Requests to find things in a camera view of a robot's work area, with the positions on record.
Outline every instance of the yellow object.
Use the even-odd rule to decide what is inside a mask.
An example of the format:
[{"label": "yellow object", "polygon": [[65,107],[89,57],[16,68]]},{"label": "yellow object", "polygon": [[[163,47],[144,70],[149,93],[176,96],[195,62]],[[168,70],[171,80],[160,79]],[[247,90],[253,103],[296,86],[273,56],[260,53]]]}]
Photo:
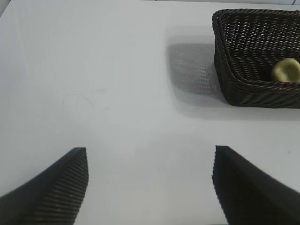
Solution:
[{"label": "yellow object", "polygon": [[272,79],[282,82],[300,82],[300,64],[297,60],[286,58],[272,69]]}]

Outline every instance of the ribbed rubber pad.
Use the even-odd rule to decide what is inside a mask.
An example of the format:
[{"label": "ribbed rubber pad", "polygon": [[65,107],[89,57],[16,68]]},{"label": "ribbed rubber pad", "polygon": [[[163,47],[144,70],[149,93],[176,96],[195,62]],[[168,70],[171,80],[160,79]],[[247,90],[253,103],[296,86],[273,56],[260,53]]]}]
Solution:
[{"label": "ribbed rubber pad", "polygon": [[229,225],[299,225],[300,195],[226,146],[217,146],[213,183]]},{"label": "ribbed rubber pad", "polygon": [[[10,217],[11,222],[5,220],[4,224],[72,225],[83,202],[88,180],[86,149],[71,150],[40,175],[7,195],[12,201],[20,199],[21,204],[20,209],[16,207],[15,218]],[[24,195],[30,195],[31,201],[28,197],[22,201]]]}]

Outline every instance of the woven basket rim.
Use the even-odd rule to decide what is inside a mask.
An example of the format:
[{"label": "woven basket rim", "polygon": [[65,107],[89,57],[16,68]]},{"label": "woven basket rim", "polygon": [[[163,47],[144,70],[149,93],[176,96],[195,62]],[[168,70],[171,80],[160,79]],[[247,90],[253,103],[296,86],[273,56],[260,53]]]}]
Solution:
[{"label": "woven basket rim", "polygon": [[242,77],[237,71],[235,71],[234,67],[230,64],[232,63],[229,57],[229,50],[226,47],[225,36],[224,36],[224,29],[221,25],[221,21],[223,16],[226,14],[254,14],[257,16],[264,16],[264,15],[285,15],[285,16],[295,16],[299,17],[300,19],[300,11],[287,11],[287,10],[272,10],[272,9],[251,9],[251,8],[238,8],[238,9],[221,9],[214,13],[212,20],[213,26],[217,29],[221,36],[221,43],[222,48],[224,50],[227,63],[229,63],[229,69],[234,79],[238,80],[247,85],[251,85],[252,87],[256,87],[257,89],[280,89],[280,91],[287,90],[287,91],[298,91],[300,90],[300,83],[298,82],[275,82],[275,81],[256,81],[256,80],[249,80]]}]

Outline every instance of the white surface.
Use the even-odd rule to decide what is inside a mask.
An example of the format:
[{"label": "white surface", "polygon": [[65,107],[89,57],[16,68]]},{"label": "white surface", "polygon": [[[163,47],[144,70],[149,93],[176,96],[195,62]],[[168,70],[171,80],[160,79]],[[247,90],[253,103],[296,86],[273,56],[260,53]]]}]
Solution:
[{"label": "white surface", "polygon": [[300,190],[300,111],[232,107],[213,86],[211,16],[222,8],[300,9],[11,2],[0,18],[0,195],[77,146],[90,170],[78,225],[225,224],[216,144]]},{"label": "white surface", "polygon": [[228,2],[291,5],[294,0],[156,0],[156,1],[193,1],[193,2]]}]

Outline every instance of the dark brown wicker basket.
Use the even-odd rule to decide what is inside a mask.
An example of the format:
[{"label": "dark brown wicker basket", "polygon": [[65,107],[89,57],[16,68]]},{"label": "dark brown wicker basket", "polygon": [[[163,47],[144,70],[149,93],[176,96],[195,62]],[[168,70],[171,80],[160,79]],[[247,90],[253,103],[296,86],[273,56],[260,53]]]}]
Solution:
[{"label": "dark brown wicker basket", "polygon": [[212,17],[215,67],[231,105],[300,108],[300,83],[271,81],[281,59],[300,62],[299,11],[225,9]]}]

